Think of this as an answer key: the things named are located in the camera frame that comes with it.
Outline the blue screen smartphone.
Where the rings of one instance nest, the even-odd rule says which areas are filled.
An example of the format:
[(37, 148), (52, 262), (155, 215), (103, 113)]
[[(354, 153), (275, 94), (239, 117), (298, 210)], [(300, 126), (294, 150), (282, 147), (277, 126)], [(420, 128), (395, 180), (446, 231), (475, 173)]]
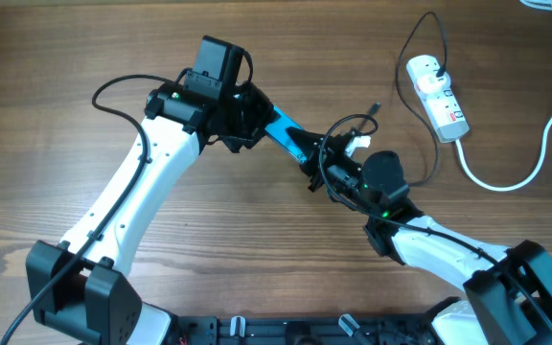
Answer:
[(305, 164), (307, 161), (306, 154), (303, 153), (288, 134), (289, 128), (301, 129), (301, 127), (291, 120), (278, 106), (273, 107), (273, 114), (275, 115), (275, 120), (265, 127), (265, 134), (288, 152), (298, 164)]

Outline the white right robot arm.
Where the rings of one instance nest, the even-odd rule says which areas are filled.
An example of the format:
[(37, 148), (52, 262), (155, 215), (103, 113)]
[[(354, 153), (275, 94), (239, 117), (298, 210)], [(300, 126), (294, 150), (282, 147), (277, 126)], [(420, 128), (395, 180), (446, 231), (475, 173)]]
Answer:
[(361, 133), (335, 137), (290, 127), (287, 147), (313, 188), (367, 215), (369, 243), (381, 255), (462, 290), (429, 316), (442, 344), (552, 344), (552, 257), (538, 243), (514, 247), (474, 240), (438, 224), (409, 199), (398, 155), (351, 152)]

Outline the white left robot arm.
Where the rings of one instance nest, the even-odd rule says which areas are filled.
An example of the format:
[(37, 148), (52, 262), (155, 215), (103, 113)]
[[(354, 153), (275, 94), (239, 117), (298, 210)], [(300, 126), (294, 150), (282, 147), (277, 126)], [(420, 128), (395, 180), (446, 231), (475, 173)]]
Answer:
[(57, 244), (31, 248), (26, 314), (84, 344), (182, 342), (178, 318), (144, 302), (127, 277), (157, 211), (203, 149), (216, 141), (252, 148), (275, 120), (268, 97), (239, 78), (251, 62), (242, 47), (205, 36), (192, 67), (159, 80), (102, 194)]

